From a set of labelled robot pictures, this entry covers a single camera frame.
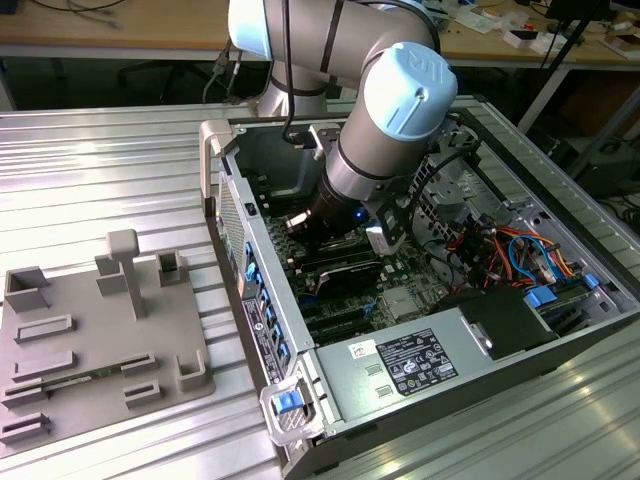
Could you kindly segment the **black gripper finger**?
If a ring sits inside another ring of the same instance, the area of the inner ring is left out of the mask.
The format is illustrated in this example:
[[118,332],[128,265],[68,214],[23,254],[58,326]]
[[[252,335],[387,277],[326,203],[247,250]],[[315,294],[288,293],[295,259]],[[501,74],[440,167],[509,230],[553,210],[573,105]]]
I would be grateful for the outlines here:
[[301,244],[315,242],[314,216],[309,209],[285,218],[287,235],[293,241]]

